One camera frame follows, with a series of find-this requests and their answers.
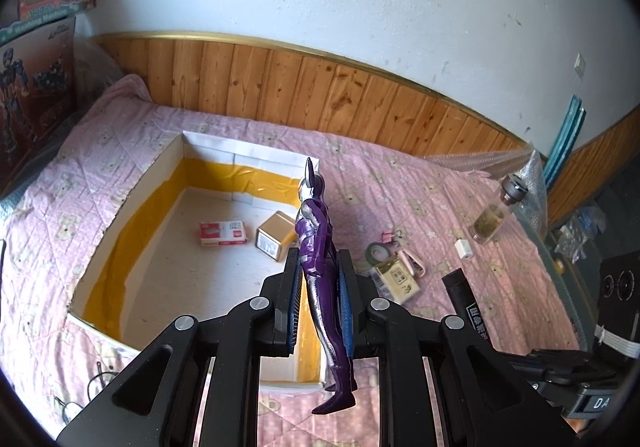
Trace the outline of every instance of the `black cylinder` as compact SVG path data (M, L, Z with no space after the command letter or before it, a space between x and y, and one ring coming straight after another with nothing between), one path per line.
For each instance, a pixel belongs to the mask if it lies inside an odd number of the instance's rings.
M462 268L447 273L442 278L442 282L447 289L449 299L451 299L453 303L453 308L456 310L456 315L465 319L481 337L485 338L487 342L491 344L489 331L486 329L484 319L482 319L478 302L469 286L469 281L466 280Z

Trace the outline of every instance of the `electrical outlet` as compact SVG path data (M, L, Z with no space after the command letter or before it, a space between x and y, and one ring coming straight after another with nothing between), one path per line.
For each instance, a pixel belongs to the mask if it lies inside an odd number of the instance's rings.
M584 75L584 69L587 65L582 54L578 53L578 56L575 58L574 70L578 74L578 77L582 78Z

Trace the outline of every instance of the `white wall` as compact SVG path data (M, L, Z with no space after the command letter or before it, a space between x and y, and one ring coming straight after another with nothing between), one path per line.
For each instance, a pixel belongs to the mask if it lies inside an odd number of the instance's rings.
M201 30L327 50L440 91L542 152L573 93L587 110L578 144L640 101L640 26L626 0L98 2L85 34Z

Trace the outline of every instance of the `glass bottle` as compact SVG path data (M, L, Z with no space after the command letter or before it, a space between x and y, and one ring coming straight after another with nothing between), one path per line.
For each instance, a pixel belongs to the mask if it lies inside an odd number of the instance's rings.
M487 243L511 214L513 208L524 199L527 192L529 189L516 175L505 176L500 182L500 188L495 191L476 221L468 228L471 237L480 245Z

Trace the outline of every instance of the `bed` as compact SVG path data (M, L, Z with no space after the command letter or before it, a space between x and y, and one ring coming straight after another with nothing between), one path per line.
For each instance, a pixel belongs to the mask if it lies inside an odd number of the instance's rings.
M577 339L536 246L512 218L497 239L461 260L453 243L496 184L382 146L315 131L158 106L127 75L93 105L56 158L26 190L6 224L0 367L56 436L130 360L126 350L68 318L68 305L100 239L146 169L184 131L224 136L320 159L338 248L366 267L383 231L419 251L427 273L407 308L439 320L453 313L440 278L465 270L497 350L577 349ZM375 361L356 363L357 406L310 411L326 394L263 391L261 446L378 445Z

